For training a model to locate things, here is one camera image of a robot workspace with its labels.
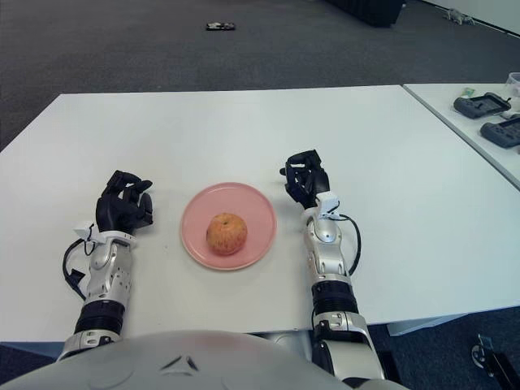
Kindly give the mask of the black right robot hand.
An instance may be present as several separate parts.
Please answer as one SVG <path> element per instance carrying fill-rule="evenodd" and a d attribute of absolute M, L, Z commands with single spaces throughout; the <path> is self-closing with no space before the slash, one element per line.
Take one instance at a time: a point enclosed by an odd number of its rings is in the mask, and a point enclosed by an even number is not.
<path fill-rule="evenodd" d="M 316 207 L 317 195 L 330 190 L 328 175 L 315 149 L 289 157 L 279 173 L 286 179 L 287 194 L 305 209 Z"/>

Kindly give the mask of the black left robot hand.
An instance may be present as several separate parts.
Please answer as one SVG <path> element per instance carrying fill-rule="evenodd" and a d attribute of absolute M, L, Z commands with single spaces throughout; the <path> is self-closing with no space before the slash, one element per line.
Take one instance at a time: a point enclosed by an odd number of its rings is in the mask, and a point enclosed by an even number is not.
<path fill-rule="evenodd" d="M 153 203 L 146 192 L 153 182 L 116 170 L 97 200 L 99 232 L 117 231 L 133 235 L 153 223 Z"/>

